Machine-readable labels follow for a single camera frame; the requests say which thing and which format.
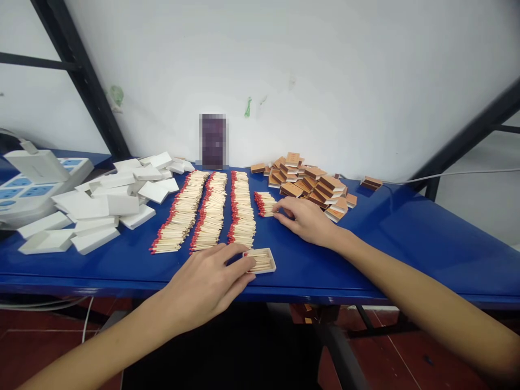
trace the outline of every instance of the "green stain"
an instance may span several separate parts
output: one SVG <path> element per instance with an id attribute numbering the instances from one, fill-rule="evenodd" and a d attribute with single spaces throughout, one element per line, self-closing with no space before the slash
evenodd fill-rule
<path id="1" fill-rule="evenodd" d="M 244 118 L 249 118 L 249 116 L 251 116 L 251 100 L 252 100 L 252 98 L 249 97 L 248 98 L 248 108 L 244 113 Z"/>
<path id="2" fill-rule="evenodd" d="M 110 97 L 114 100 L 114 103 L 116 103 L 118 107 L 121 107 L 123 98 L 125 97 L 123 89 L 119 86 L 111 86 L 109 93 Z"/>

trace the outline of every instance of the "cable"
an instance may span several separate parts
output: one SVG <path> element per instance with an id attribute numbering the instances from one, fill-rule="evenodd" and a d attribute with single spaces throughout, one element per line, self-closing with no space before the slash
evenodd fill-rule
<path id="1" fill-rule="evenodd" d="M 432 178 L 434 178 L 434 177 L 450 176 L 450 175 L 453 175 L 453 174 L 467 174 L 467 173 L 496 173 L 496 172 L 516 172 L 516 171 L 520 171 L 520 168 L 512 168 L 512 169 L 507 169 L 507 170 L 488 170 L 488 171 L 467 171 L 467 172 L 439 173 L 439 174 L 436 174 L 436 175 L 426 176 L 426 177 L 419 178 L 419 179 L 413 179 L 413 180 L 401 181 L 401 182 L 399 182 L 399 183 L 394 183 L 393 181 L 386 181 L 386 180 L 383 180 L 383 183 L 389 183 L 389 184 L 406 184 L 406 183 L 413 183 L 413 182 L 415 182 L 415 181 L 421 181 L 421 180 L 426 180 L 426 179 L 432 179 Z"/>
<path id="2" fill-rule="evenodd" d="M 87 316 L 85 317 L 85 325 L 83 326 L 83 337 L 81 337 L 82 344 L 85 342 L 85 335 L 87 334 L 88 315 L 90 314 L 90 308 L 92 307 L 92 302 L 94 302 L 94 297 L 90 297 L 90 304 L 88 305 Z"/>
<path id="3" fill-rule="evenodd" d="M 35 307 L 42 307 L 42 306 L 50 306 L 53 304 L 58 303 L 69 303 L 70 299 L 68 300 L 59 300 L 59 301 L 51 301 L 51 302 L 43 302 L 43 303 L 0 303 L 0 309 L 3 309 L 4 307 L 7 309 L 25 309 L 25 308 L 35 308 Z"/>
<path id="4" fill-rule="evenodd" d="M 83 297 L 83 298 L 78 299 L 78 300 L 76 300 L 74 302 L 70 302 L 68 304 L 61 305 L 61 306 L 51 306 L 51 305 L 49 305 L 48 307 L 44 306 L 44 307 L 28 307 L 28 308 L 24 308 L 24 307 L 13 307 L 13 306 L 16 306 L 16 305 L 0 305 L 0 309 L 2 309 L 2 310 L 15 310 L 15 311 L 54 311 L 54 310 L 66 309 L 66 308 L 69 308 L 71 306 L 77 305 L 78 303 L 83 302 L 87 298 L 88 297 Z"/>
<path id="5" fill-rule="evenodd" d="M 4 128 L 0 128 L 0 134 L 10 135 L 11 137 L 16 138 L 16 139 L 17 139 L 18 141 L 20 141 L 20 142 L 24 141 L 23 138 L 20 138 L 18 135 L 16 135 L 15 133 L 13 133 L 11 130 L 7 130 L 7 129 L 4 129 Z"/>

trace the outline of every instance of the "left hand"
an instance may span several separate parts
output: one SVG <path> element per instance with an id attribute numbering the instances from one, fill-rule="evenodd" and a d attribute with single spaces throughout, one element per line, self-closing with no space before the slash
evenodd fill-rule
<path id="1" fill-rule="evenodd" d="M 168 340 L 225 311 L 256 278 L 247 273 L 256 264 L 252 257 L 227 266 L 230 258 L 247 250 L 245 245 L 222 243 L 194 253 L 163 290 L 143 303 L 151 306 L 159 321 L 155 325 Z"/>

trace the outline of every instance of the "pile of matchboxes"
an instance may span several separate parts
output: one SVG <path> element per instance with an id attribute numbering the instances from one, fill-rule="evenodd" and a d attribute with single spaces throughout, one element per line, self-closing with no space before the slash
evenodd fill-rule
<path id="1" fill-rule="evenodd" d="M 18 229 L 25 255 L 65 252 L 72 245 L 86 255 L 119 236 L 119 223 L 135 229 L 155 215 L 146 203 L 161 204 L 179 191 L 173 173 L 195 170 L 168 152 L 114 163 L 115 173 L 99 176 L 51 197 L 57 211 Z"/>
<path id="2" fill-rule="evenodd" d="M 305 165 L 299 153 L 288 153 L 272 164 L 255 164 L 251 173 L 263 173 L 269 177 L 268 186 L 280 189 L 280 194 L 305 198 L 317 204 L 335 223 L 338 223 L 358 203 L 358 197 L 348 193 L 345 184 L 315 165 Z M 376 191 L 382 182 L 365 176 L 361 186 Z"/>

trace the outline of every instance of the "white charger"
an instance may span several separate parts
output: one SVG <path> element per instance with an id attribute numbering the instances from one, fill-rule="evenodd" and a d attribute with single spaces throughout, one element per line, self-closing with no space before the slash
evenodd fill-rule
<path id="1" fill-rule="evenodd" d="M 34 184 L 62 183 L 70 178 L 50 150 L 38 150 L 30 141 L 22 141 L 20 145 L 25 150 L 12 151 L 4 157 Z"/>

